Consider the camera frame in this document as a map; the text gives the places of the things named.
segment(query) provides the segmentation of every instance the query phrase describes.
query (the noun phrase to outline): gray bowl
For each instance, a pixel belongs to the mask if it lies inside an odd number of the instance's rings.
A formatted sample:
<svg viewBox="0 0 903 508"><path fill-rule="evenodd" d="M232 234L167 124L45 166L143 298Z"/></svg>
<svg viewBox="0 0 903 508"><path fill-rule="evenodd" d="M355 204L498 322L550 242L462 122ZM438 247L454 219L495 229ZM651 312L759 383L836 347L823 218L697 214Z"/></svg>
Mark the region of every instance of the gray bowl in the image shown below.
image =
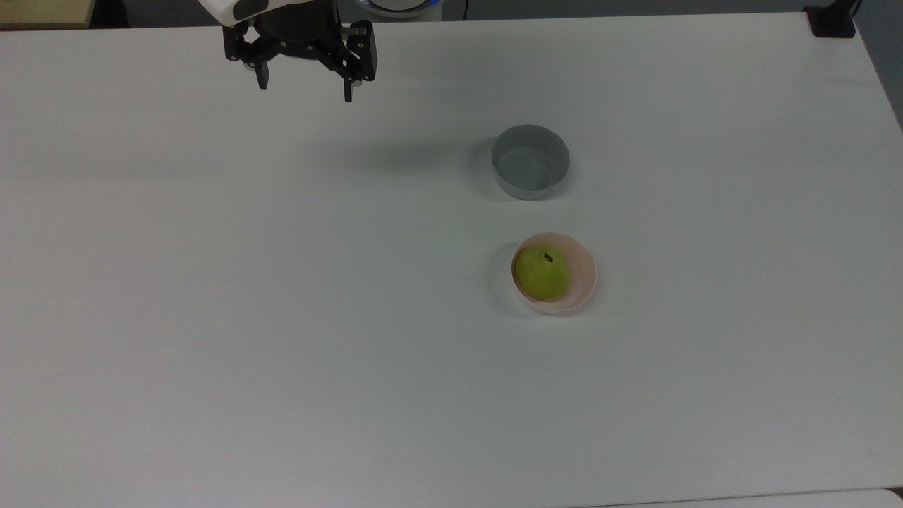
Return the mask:
<svg viewBox="0 0 903 508"><path fill-rule="evenodd" d="M506 193L520 200L534 200L551 191L570 165L567 145L545 127L512 127L492 144L496 180Z"/></svg>

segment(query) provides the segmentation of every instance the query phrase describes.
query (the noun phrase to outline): white table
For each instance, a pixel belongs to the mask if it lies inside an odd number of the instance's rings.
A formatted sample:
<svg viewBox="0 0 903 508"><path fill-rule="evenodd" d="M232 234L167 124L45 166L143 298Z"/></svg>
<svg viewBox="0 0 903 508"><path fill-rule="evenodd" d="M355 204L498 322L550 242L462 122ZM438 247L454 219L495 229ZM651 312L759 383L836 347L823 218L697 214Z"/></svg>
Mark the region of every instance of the white table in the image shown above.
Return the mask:
<svg viewBox="0 0 903 508"><path fill-rule="evenodd" d="M655 508L903 508L903 501L891 491L862 490L656 503Z"/></svg>
<svg viewBox="0 0 903 508"><path fill-rule="evenodd" d="M351 105L312 62L256 89L220 45L0 33L4 506L903 484L903 136L859 38L387 24ZM523 122L573 154L542 202L486 167ZM543 230L603 268L576 315L507 280Z"/></svg>

